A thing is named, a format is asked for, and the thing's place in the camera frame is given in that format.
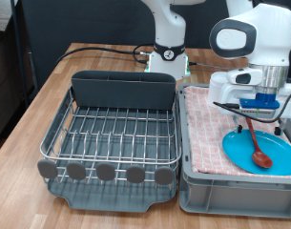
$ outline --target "gray plastic bin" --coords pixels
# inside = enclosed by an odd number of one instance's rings
[[[291,178],[240,177],[194,173],[184,101],[184,88],[207,84],[181,84],[179,111],[182,166],[179,183],[181,208],[191,213],[291,218]],[[291,120],[285,133],[291,141]]]

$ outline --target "pink mat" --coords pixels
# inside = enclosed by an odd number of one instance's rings
[[[185,88],[188,131],[192,156],[192,170],[195,173],[234,175],[248,177],[283,177],[250,174],[235,165],[223,152],[221,142],[225,135],[234,131],[231,115],[225,115],[206,103],[208,89]],[[243,129],[248,129],[245,118],[239,119]],[[273,134],[278,123],[253,122],[255,130]],[[289,142],[286,136],[280,138]]]

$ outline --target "brown spoon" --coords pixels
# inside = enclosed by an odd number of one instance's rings
[[[261,149],[258,145],[258,142],[257,142],[256,134],[254,132],[251,119],[246,117],[246,120],[247,120],[247,124],[249,126],[249,130],[250,130],[250,133],[252,136],[254,147],[256,148],[256,151],[252,154],[252,159],[260,167],[265,168],[265,169],[269,169],[270,167],[272,167],[273,162],[269,156],[267,156],[265,153],[263,153],[261,151]]]

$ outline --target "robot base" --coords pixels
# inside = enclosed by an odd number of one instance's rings
[[[145,72],[167,73],[173,76],[176,81],[179,81],[180,79],[191,75],[188,65],[189,57],[185,53],[177,56],[174,61],[164,61],[158,53],[152,52],[149,55],[149,62]]]

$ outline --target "wooden countertop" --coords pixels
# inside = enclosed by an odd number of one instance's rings
[[[0,0],[0,31],[5,31],[11,18],[10,0]]]
[[[72,44],[70,50],[96,45]],[[132,51],[128,46],[101,46]],[[191,60],[203,64],[242,67],[244,60],[228,61],[209,50],[187,50]],[[114,213],[74,210],[63,198],[55,198],[37,170],[43,157],[39,145],[47,132],[71,76],[81,70],[143,71],[130,55],[86,51],[66,57],[53,71],[30,108],[0,151],[0,229],[2,228],[291,228],[291,219],[189,214],[182,211],[178,195],[154,204],[147,213]],[[191,68],[182,82],[209,83],[214,69]]]

